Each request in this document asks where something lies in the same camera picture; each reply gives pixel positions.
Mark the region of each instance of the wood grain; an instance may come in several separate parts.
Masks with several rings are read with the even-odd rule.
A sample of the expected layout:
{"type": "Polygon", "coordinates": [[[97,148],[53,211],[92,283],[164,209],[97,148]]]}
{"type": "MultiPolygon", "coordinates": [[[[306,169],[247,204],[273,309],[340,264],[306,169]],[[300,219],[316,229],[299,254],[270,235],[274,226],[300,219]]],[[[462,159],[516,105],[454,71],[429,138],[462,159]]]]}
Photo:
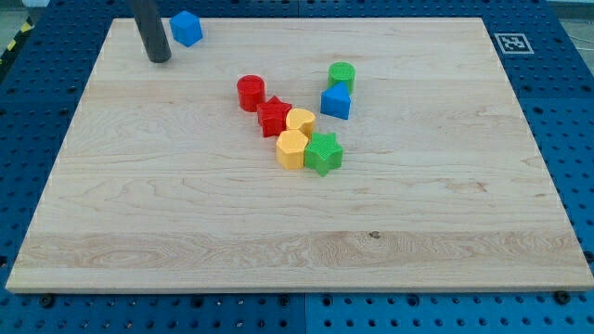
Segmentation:
{"type": "Polygon", "coordinates": [[[134,22],[113,21],[8,289],[594,286],[479,19],[202,26],[202,41],[153,64],[134,22]],[[348,122],[319,114],[337,60],[357,70],[348,122]],[[338,134],[340,170],[276,163],[275,138],[238,108],[248,73],[338,134]]]}

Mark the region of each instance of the plastic block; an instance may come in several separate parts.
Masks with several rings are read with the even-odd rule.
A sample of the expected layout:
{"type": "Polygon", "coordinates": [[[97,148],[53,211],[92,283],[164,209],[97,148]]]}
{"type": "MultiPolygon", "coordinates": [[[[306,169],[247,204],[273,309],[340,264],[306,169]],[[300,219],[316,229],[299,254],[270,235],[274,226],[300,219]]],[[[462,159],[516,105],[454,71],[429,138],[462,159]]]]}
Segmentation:
{"type": "Polygon", "coordinates": [[[292,105],[281,101],[278,97],[272,96],[267,102],[260,103],[258,109],[258,124],[262,126],[264,138],[272,135],[280,135],[287,129],[286,119],[292,105]]]}
{"type": "Polygon", "coordinates": [[[323,114],[348,120],[350,108],[351,97],[346,88],[346,83],[336,83],[322,93],[322,105],[320,110],[323,114]]]}
{"type": "Polygon", "coordinates": [[[328,88],[337,83],[345,83],[349,94],[353,93],[355,87],[355,68],[353,65],[344,61],[330,65],[328,69],[328,88]]]}
{"type": "Polygon", "coordinates": [[[277,140],[277,161],[285,169],[303,168],[304,151],[309,139],[299,130],[283,131],[277,140]]]}
{"type": "Polygon", "coordinates": [[[321,176],[342,166],[342,146],[336,142],[335,133],[312,133],[312,140],[305,148],[305,166],[321,176]]]}
{"type": "Polygon", "coordinates": [[[287,130],[299,130],[311,139],[316,129],[316,115],[307,109],[293,108],[287,114],[287,130]]]}
{"type": "Polygon", "coordinates": [[[258,110],[264,103],[266,92],[264,80],[257,75],[246,75],[238,80],[239,106],[249,112],[258,110]]]}
{"type": "Polygon", "coordinates": [[[169,20],[169,24],[171,25],[174,39],[185,46],[192,46],[202,39],[200,18],[190,12],[182,11],[172,17],[169,20]]]}

